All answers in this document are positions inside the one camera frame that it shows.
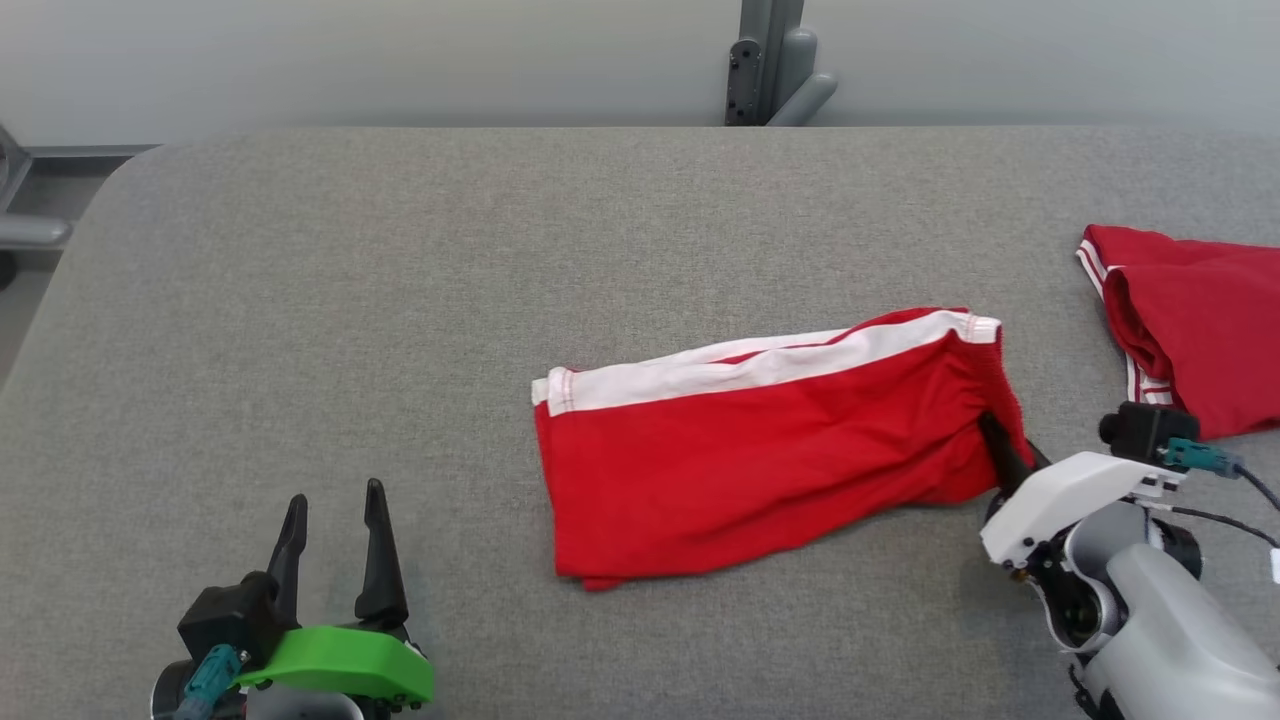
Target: metal post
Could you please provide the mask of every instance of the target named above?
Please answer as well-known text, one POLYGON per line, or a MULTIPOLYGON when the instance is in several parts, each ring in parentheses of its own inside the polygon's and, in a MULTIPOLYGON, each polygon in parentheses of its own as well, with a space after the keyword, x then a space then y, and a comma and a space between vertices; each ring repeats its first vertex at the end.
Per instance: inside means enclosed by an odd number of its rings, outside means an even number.
POLYGON ((818 36, 800 27, 803 13, 804 0, 742 0, 728 58, 726 126, 803 124, 836 91, 835 76, 813 73, 818 36), (804 101, 772 122, 801 87, 804 101))

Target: robotic arm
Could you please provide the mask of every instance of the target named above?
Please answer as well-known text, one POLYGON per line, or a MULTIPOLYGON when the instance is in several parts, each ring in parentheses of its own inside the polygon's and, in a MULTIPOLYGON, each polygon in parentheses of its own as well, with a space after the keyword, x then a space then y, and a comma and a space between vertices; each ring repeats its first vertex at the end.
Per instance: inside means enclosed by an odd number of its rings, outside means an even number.
POLYGON ((1084 666, 1076 701, 1091 717, 1280 717, 1280 671, 1199 584, 1194 537, 1151 516, 1190 466, 1238 469, 1194 442, 1196 418, 1126 402, 1101 425, 1111 455, 1050 464, 1033 447, 1030 468, 993 418, 982 430, 1001 486, 983 547, 1039 594, 1055 641, 1084 666))
POLYGON ((189 660, 170 664, 151 691, 152 720, 388 720, 430 702, 430 662, 408 638, 408 603, 387 492, 365 493, 369 555, 355 623, 298 625, 298 559, 307 498, 294 496, 268 571, 205 588, 178 634, 189 660))

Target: red fabric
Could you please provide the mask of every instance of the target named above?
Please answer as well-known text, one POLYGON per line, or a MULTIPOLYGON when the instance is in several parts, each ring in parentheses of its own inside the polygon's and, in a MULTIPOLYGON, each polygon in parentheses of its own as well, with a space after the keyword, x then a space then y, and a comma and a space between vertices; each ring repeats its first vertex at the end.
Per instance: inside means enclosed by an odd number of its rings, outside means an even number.
POLYGON ((955 332, 782 384, 556 416, 540 402, 556 571, 586 589, 708 573, 900 505, 972 500, 996 480, 975 425, 987 410, 1030 461, 998 336, 973 345, 955 332))
POLYGON ((1089 225, 1111 333, 1213 439, 1280 425, 1280 249, 1089 225))

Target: teal connector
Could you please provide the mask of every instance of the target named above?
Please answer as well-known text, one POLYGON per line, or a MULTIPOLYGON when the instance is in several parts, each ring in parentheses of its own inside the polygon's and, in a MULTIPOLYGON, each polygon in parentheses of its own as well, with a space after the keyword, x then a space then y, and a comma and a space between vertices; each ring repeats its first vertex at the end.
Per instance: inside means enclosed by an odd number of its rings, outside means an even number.
POLYGON ((229 644, 216 644, 196 669, 174 715, 178 720, 209 720, 214 714, 218 698, 227 692, 232 680, 239 675, 239 655, 229 644))
POLYGON ((1170 438, 1165 450, 1165 465, 1181 465, 1196 470, 1208 470, 1224 478, 1239 478, 1242 457, 1221 447, 1193 442, 1185 438, 1170 438))

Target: white wall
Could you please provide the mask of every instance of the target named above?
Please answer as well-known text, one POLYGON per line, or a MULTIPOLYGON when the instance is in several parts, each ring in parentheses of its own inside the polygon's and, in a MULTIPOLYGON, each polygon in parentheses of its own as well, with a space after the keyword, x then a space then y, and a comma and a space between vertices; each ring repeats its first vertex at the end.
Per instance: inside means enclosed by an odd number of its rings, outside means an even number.
POLYGON ((815 124, 1280 128, 1280 0, 809 0, 815 124))
POLYGON ((5 0, 26 146, 232 128, 713 124, 740 0, 5 0))
MULTIPOLYGON (((717 124, 740 0, 6 0, 28 146, 234 128, 717 124)), ((1280 127, 1280 0, 808 0, 826 124, 1280 127)))

